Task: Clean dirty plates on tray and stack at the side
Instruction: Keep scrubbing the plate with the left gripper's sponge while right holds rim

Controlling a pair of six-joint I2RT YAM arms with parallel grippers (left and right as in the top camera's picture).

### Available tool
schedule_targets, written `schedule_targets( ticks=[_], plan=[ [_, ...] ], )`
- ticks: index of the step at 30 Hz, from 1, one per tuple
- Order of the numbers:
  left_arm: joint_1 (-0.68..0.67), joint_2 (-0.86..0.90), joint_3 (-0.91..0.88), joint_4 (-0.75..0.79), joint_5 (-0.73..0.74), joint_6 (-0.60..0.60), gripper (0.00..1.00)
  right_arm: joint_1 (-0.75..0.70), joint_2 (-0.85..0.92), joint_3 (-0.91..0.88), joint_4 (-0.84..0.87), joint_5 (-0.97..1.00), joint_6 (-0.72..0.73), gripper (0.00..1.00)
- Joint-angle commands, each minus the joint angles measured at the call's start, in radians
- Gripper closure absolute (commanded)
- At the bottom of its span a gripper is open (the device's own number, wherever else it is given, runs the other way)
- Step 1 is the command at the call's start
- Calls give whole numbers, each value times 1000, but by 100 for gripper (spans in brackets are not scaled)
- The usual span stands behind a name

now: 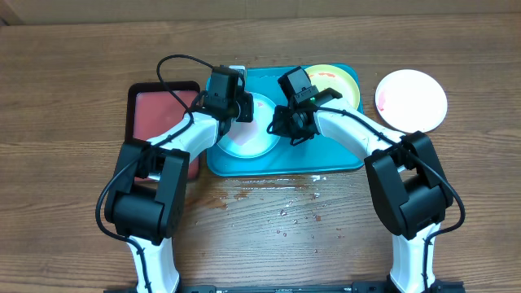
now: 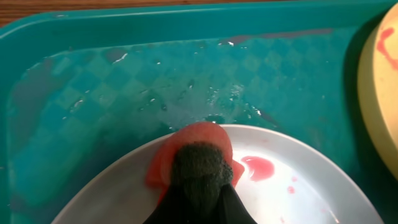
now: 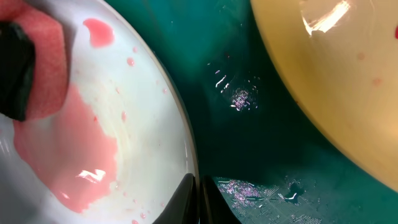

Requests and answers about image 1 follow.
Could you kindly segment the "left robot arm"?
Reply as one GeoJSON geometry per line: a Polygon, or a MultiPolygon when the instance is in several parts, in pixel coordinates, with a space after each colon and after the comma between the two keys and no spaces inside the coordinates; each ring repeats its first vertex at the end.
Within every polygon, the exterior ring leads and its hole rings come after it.
{"type": "Polygon", "coordinates": [[[182,120],[147,141],[124,142],[94,212],[98,228],[126,243],[138,281],[134,292],[177,292],[173,234],[183,213],[188,168],[234,122],[251,122],[253,97],[243,66],[212,68],[208,89],[185,107],[182,120]]]}

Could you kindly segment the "light blue plate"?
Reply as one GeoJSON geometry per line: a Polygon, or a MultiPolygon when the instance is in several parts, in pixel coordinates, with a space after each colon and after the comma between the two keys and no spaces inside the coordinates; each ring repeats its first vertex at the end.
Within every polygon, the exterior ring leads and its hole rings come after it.
{"type": "Polygon", "coordinates": [[[230,131],[217,144],[226,154],[253,159],[271,151],[280,137],[267,132],[276,104],[266,96],[253,93],[253,120],[233,122],[230,131]]]}

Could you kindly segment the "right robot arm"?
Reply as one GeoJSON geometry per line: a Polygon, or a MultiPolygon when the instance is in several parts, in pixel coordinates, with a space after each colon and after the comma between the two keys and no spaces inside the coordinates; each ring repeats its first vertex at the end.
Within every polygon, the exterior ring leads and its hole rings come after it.
{"type": "Polygon", "coordinates": [[[296,67],[278,78],[287,105],[277,106],[268,133],[290,138],[293,146],[317,135],[331,138],[362,160],[374,210],[392,234],[393,264],[385,292],[461,292],[462,284],[434,275],[434,244],[453,203],[430,138],[402,134],[354,109],[341,93],[318,89],[296,67]]]}

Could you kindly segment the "yellow-green plate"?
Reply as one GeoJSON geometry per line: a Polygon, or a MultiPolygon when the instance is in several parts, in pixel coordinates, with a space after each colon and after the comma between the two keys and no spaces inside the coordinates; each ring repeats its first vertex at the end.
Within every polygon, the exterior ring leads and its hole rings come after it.
{"type": "Polygon", "coordinates": [[[360,104],[360,90],[355,79],[344,69],[329,64],[317,64],[305,69],[311,84],[315,85],[318,91],[332,88],[342,94],[345,100],[355,110],[360,104]]]}

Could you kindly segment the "white plate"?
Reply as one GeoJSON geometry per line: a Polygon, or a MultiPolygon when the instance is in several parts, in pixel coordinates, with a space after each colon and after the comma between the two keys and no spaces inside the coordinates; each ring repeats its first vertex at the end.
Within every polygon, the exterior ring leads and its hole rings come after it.
{"type": "Polygon", "coordinates": [[[374,101],[383,120],[404,133],[432,131],[448,112],[447,94],[440,83],[413,69],[387,74],[376,88],[374,101]]]}

